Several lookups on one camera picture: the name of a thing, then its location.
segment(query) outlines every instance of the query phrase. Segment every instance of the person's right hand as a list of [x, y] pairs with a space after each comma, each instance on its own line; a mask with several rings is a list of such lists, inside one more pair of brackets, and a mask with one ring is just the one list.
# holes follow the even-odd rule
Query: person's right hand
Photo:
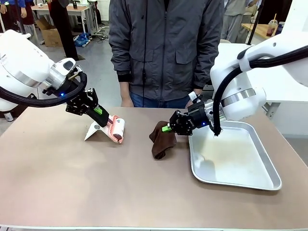
[[8, 9], [6, 8], [6, 5], [1, 4], [0, 6], [0, 12], [1, 14], [5, 14], [8, 11]]
[[134, 107], [131, 98], [130, 97], [122, 98], [121, 107]]
[[25, 8], [21, 8], [21, 17], [26, 18], [27, 17], [27, 11]]

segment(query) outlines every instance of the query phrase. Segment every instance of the black curtain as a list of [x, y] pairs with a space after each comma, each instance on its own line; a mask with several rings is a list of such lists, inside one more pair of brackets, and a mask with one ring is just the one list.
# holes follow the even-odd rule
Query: black curtain
[[274, 19], [275, 14], [278, 22], [285, 22], [292, 0], [265, 0], [264, 7], [260, 16], [259, 24], [268, 24]]

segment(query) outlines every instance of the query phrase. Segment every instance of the cardboard box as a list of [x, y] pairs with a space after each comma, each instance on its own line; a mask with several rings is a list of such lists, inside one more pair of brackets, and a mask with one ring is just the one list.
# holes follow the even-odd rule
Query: cardboard box
[[46, 47], [62, 47], [62, 42], [58, 30], [55, 26], [50, 25], [46, 18], [38, 19], [36, 24], [42, 31]]

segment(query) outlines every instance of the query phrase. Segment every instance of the gray floor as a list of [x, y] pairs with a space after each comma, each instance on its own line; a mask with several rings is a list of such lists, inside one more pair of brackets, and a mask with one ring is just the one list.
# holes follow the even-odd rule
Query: gray floor
[[[48, 48], [41, 46], [41, 49], [55, 62], [65, 57], [63, 48]], [[77, 48], [78, 54], [82, 55], [85, 60], [78, 61], [85, 73], [88, 75], [88, 88], [94, 87], [98, 94], [100, 105], [103, 107], [120, 106], [121, 98], [119, 93], [119, 84], [117, 76], [110, 62], [111, 48], [107, 41], [98, 43], [90, 42], [85, 48]], [[41, 90], [34, 93], [39, 98], [46, 96]], [[10, 126], [11, 123], [0, 118], [0, 135]], [[308, 165], [308, 139], [287, 139], [295, 151], [301, 156], [306, 165]]]

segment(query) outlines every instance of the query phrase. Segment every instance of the metal tray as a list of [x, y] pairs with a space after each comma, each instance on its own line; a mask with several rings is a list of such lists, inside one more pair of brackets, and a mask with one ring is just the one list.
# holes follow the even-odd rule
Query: metal tray
[[224, 121], [218, 137], [208, 126], [189, 137], [192, 172], [205, 183], [275, 191], [281, 179], [255, 129]]

